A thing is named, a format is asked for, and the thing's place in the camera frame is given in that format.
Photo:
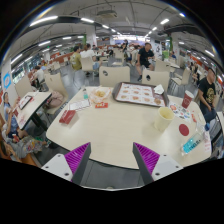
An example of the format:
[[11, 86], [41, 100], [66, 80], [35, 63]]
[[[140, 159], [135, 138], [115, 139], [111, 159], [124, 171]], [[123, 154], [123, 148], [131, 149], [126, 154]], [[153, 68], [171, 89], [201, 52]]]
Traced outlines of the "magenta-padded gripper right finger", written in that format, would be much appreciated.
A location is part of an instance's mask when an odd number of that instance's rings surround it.
[[145, 185], [182, 169], [172, 157], [158, 154], [139, 143], [133, 143], [133, 154]]

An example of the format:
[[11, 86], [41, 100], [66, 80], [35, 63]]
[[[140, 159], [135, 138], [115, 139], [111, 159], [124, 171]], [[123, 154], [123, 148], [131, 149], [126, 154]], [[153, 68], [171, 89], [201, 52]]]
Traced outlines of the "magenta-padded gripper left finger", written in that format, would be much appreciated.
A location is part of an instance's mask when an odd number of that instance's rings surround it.
[[56, 176], [79, 185], [81, 183], [89, 156], [91, 143], [85, 143], [74, 150], [63, 154], [56, 154], [42, 169]]

